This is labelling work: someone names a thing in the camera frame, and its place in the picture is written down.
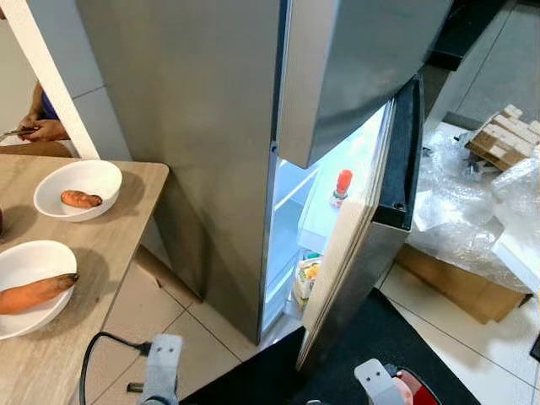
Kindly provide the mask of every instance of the wooden blocks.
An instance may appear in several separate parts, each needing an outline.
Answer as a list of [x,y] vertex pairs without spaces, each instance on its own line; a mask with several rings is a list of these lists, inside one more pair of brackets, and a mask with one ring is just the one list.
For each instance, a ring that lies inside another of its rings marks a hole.
[[513,105],[506,106],[478,129],[467,148],[501,170],[528,158],[540,143],[540,123],[520,121],[521,114]]

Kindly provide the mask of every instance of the person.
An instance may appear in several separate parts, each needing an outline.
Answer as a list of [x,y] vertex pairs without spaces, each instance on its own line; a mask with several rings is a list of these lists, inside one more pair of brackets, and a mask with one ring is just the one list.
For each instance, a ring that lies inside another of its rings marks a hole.
[[19,135],[21,139],[27,141],[47,142],[69,139],[66,129],[39,82],[35,84],[30,110],[20,121],[17,129],[25,128],[35,129],[34,132]]

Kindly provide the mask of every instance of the white tile floor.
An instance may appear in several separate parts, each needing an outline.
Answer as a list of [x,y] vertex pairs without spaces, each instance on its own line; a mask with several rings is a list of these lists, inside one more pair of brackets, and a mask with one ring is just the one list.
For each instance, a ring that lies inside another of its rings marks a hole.
[[[529,301],[500,323],[483,326],[397,265],[378,286],[482,404],[538,403],[538,363],[528,355],[540,330],[537,300]],[[134,341],[151,339],[161,332],[182,335],[182,397],[246,361],[275,339],[270,336],[256,347],[209,305],[178,289],[174,296],[133,264],[105,328]],[[283,335],[298,325],[282,321],[276,330]],[[127,394],[126,385],[143,381],[145,364],[145,359],[137,358],[129,349],[100,343],[89,372],[89,403],[134,404],[138,394]]]

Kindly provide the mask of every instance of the power cord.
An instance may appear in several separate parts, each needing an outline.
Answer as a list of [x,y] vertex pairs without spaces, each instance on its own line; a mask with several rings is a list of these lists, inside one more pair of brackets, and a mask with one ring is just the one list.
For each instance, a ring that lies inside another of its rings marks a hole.
[[121,337],[115,336],[112,333],[108,333],[108,332],[96,333],[94,337],[92,337],[92,340],[90,340],[90,343],[88,344],[88,347],[86,348],[86,352],[84,353],[83,367],[81,369],[81,377],[78,383],[78,400],[80,402],[80,405],[86,405],[86,372],[88,371],[88,364],[90,361],[90,355],[92,354],[92,348],[94,348],[96,342],[101,337],[109,338],[118,343],[124,344],[130,348],[134,348],[138,350],[142,356],[145,356],[145,357],[148,357],[150,353],[150,348],[152,347],[152,342],[132,343],[132,342],[128,342],[125,339],[122,339]]

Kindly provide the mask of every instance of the refrigerator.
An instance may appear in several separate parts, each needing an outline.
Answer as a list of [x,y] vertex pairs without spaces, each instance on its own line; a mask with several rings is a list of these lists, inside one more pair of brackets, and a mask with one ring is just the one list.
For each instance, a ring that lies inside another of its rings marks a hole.
[[301,319],[313,370],[410,230],[417,71],[451,0],[77,4],[133,158],[170,167],[154,216],[172,270],[254,343]]

